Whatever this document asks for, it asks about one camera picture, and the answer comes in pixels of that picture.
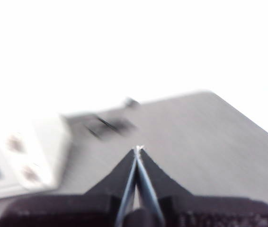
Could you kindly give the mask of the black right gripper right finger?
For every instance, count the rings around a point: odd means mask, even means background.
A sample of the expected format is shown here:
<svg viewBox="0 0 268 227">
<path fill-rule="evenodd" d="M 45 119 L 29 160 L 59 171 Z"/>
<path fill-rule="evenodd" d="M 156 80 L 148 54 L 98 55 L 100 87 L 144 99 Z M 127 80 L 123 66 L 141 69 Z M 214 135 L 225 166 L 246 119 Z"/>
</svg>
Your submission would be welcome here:
<svg viewBox="0 0 268 227">
<path fill-rule="evenodd" d="M 182 187 L 143 150 L 138 165 L 167 227 L 268 227 L 268 204 L 245 197 L 202 196 Z"/>
</svg>

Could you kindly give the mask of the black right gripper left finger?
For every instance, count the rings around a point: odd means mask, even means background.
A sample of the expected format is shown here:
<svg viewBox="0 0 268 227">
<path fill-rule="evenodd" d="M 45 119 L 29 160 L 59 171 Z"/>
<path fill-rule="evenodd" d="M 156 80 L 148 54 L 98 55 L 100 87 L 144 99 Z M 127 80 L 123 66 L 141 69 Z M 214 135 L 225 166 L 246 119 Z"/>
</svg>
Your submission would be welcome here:
<svg viewBox="0 0 268 227">
<path fill-rule="evenodd" d="M 116 227 L 133 199 L 134 150 L 84 194 L 48 194 L 17 199 L 0 227 Z"/>
</svg>

